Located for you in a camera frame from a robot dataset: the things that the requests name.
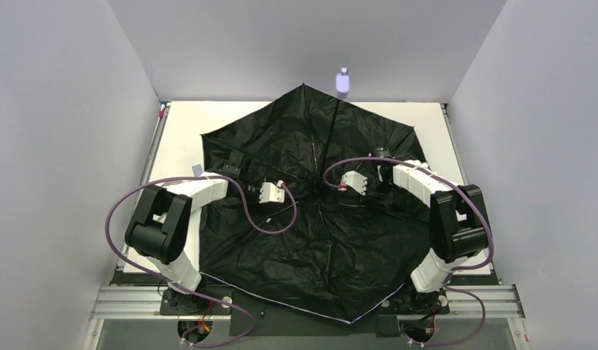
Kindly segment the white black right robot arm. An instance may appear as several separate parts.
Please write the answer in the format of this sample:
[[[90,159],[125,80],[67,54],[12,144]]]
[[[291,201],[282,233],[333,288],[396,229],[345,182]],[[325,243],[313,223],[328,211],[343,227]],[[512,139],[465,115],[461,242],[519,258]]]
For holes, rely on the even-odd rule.
[[[494,242],[482,190],[435,173],[419,160],[377,157],[392,165],[392,183],[429,209],[429,250],[410,274],[416,292],[441,291],[454,273],[488,266]]]

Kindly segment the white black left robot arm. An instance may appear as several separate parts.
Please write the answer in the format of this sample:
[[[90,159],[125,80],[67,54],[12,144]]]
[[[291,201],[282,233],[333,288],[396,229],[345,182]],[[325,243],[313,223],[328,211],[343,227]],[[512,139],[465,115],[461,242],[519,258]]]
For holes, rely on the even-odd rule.
[[[193,265],[198,252],[185,251],[190,218],[197,210],[222,200],[228,185],[236,181],[228,176],[201,172],[142,185],[140,197],[125,232],[125,243],[155,267],[168,285],[171,305],[186,312],[205,311],[214,301],[204,295],[202,275]]]

